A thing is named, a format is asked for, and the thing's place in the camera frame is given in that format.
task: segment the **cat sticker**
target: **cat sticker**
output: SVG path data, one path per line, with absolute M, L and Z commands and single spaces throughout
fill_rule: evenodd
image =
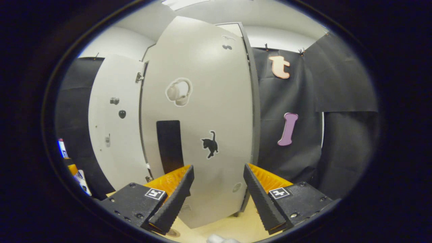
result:
M 213 139 L 210 138 L 202 138 L 201 140 L 203 141 L 203 149 L 209 149 L 210 154 L 209 156 L 207 156 L 207 159 L 210 159 L 211 157 L 213 157 L 216 153 L 219 153 L 219 151 L 217 150 L 217 142 L 216 142 L 216 133 L 213 130 L 210 130 L 210 133 L 213 134 Z

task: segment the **black curtain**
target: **black curtain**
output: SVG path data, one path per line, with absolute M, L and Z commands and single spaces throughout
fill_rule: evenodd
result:
M 271 56 L 290 63 L 288 79 L 273 74 Z M 379 138 L 378 102 L 360 59 L 334 34 L 324 35 L 302 55 L 254 48 L 254 58 L 261 105 L 258 166 L 291 182 L 307 181 L 330 198 L 346 196 Z M 299 118 L 292 144 L 279 146 L 287 112 Z
M 68 156 L 84 171 L 93 196 L 106 198 L 114 188 L 99 167 L 89 134 L 89 101 L 93 82 L 104 58 L 78 58 L 69 67 L 56 103 L 55 125 Z
M 272 72 L 271 56 L 283 56 L 290 63 L 288 79 Z M 305 62 L 296 52 L 254 48 L 261 108 L 258 166 L 289 181 L 310 182 L 321 156 L 322 113 L 314 110 L 313 80 L 305 72 Z M 292 144 L 279 146 L 285 113 L 299 115 Z

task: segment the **small sticker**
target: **small sticker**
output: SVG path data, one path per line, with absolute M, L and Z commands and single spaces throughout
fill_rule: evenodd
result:
M 237 184 L 232 188 L 232 192 L 237 192 L 238 190 L 240 190 L 241 186 L 242 186 L 242 183 L 241 183 L 241 182 L 237 183 Z
M 285 126 L 283 127 L 282 138 L 277 142 L 277 145 L 279 146 L 286 146 L 292 143 L 292 131 L 294 130 L 294 125 L 299 118 L 299 115 L 294 113 L 285 113 L 283 118 L 285 119 Z
M 172 81 L 165 90 L 166 98 L 177 107 L 187 105 L 191 94 L 192 82 L 184 77 Z
M 111 99 L 109 99 L 110 104 L 117 105 L 119 102 L 120 102 L 120 99 L 117 97 L 112 97 Z
M 289 62 L 285 61 L 283 56 L 275 56 L 275 57 L 269 57 L 270 60 L 273 61 L 271 70 L 273 71 L 273 74 L 276 77 L 279 78 L 289 78 L 289 73 L 285 72 L 285 66 L 289 67 Z
M 213 139 L 211 138 L 201 138 L 201 141 L 203 142 L 203 149 L 208 149 L 210 154 L 207 156 L 207 159 L 210 159 L 213 157 L 216 153 L 219 153 L 217 148 L 217 142 L 216 142 L 216 133 L 213 130 L 210 130 L 210 133 L 213 134 Z
M 125 110 L 120 110 L 118 112 L 118 116 L 120 116 L 121 119 L 125 118 L 126 117 L 126 111 Z
M 279 198 L 283 198 L 283 197 L 290 195 L 290 193 L 287 192 L 283 187 L 278 188 L 278 189 L 274 189 L 274 190 L 270 190 L 269 192 L 274 199 L 279 199 Z
M 111 133 L 109 133 L 108 136 L 105 136 L 105 145 L 107 147 L 111 146 Z
M 158 189 L 153 189 L 151 188 L 145 196 L 149 197 L 149 198 L 154 198 L 156 200 L 160 200 L 161 197 L 164 195 L 165 191 L 162 190 L 158 190 Z
M 228 41 L 229 40 L 234 40 L 235 41 L 235 39 L 233 37 L 229 36 L 229 35 L 222 35 L 222 38 L 223 38 L 223 42 L 224 42 L 224 44 L 222 45 L 222 47 L 225 50 L 226 49 L 232 50 L 232 47 L 229 45 Z

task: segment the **floor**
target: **floor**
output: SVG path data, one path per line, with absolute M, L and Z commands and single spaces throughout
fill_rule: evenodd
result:
M 195 229 L 190 229 L 180 218 L 177 218 L 171 227 L 171 231 L 164 237 L 181 243 L 205 243 L 211 234 L 226 239 L 233 238 L 241 243 L 256 242 L 270 237 L 264 229 L 252 199 L 246 205 L 245 211 L 239 213 L 238 217 L 226 217 Z

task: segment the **orange object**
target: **orange object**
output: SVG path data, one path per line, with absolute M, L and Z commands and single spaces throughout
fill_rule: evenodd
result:
M 76 175 L 78 173 L 78 168 L 76 167 L 75 164 L 71 164 L 69 166 L 67 166 L 70 170 L 70 172 L 72 173 L 72 175 Z
M 180 184 L 181 179 L 183 179 L 184 175 L 186 174 L 190 166 L 191 165 L 187 165 L 182 168 L 171 171 L 170 173 L 167 173 L 157 179 L 152 180 L 151 182 L 145 184 L 144 186 L 165 191 L 166 194 L 168 195 L 168 197 L 164 201 L 165 203 L 166 200 L 168 200 L 168 198 L 172 195 L 174 190 L 177 188 L 177 186 Z
M 286 187 L 292 185 L 291 182 L 281 178 L 273 173 L 270 173 L 258 166 L 248 163 L 255 177 L 260 182 L 261 186 L 264 188 L 266 193 L 269 193 L 270 190 Z

